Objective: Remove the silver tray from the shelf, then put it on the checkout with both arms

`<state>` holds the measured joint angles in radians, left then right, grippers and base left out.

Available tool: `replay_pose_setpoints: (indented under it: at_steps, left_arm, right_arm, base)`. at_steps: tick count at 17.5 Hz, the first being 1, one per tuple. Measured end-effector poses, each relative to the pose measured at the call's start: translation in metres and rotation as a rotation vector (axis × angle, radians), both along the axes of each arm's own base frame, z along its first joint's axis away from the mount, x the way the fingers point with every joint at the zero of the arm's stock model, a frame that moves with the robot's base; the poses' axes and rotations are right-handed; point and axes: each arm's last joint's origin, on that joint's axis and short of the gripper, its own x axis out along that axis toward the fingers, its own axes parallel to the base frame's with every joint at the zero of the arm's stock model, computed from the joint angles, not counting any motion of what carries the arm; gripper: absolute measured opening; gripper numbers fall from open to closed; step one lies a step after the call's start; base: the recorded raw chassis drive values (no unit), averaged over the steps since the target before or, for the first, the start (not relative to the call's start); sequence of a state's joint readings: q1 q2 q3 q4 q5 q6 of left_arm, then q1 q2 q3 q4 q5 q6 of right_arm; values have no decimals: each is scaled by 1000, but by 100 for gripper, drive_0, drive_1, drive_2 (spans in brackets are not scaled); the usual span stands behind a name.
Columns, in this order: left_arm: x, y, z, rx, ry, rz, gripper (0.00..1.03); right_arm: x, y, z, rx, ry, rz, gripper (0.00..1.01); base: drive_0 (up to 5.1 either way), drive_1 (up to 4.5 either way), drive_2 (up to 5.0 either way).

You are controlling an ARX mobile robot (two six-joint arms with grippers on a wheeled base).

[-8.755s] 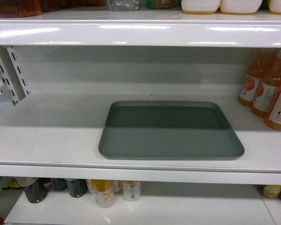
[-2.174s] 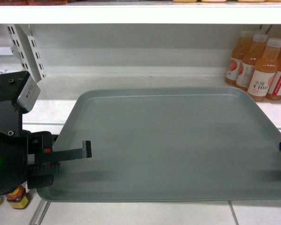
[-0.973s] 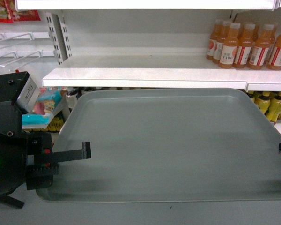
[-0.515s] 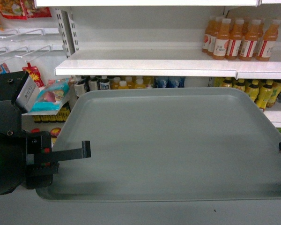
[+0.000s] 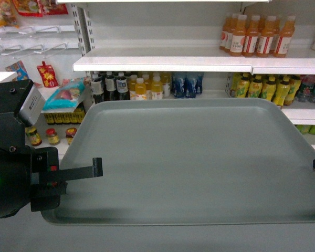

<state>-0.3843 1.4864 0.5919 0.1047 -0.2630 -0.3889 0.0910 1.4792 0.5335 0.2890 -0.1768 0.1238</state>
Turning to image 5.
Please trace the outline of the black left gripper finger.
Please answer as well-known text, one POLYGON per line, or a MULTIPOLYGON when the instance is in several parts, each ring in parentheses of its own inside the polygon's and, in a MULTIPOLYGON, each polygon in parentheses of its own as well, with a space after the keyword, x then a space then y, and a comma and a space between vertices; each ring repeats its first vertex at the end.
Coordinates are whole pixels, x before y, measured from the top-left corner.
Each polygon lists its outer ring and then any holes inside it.
POLYGON ((80 179, 90 179, 103 176, 102 158, 94 157, 92 166, 77 167, 72 169, 60 170, 59 179, 61 181, 73 181, 80 179))

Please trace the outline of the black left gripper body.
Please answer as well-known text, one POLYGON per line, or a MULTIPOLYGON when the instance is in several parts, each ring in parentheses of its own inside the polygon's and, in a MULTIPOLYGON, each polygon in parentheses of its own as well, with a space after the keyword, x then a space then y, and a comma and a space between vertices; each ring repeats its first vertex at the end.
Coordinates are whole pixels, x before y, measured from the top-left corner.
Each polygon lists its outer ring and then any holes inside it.
POLYGON ((30 208, 33 212, 55 209, 61 195, 66 193, 67 183, 56 178, 59 174, 57 148, 51 146, 35 149, 31 157, 30 208))

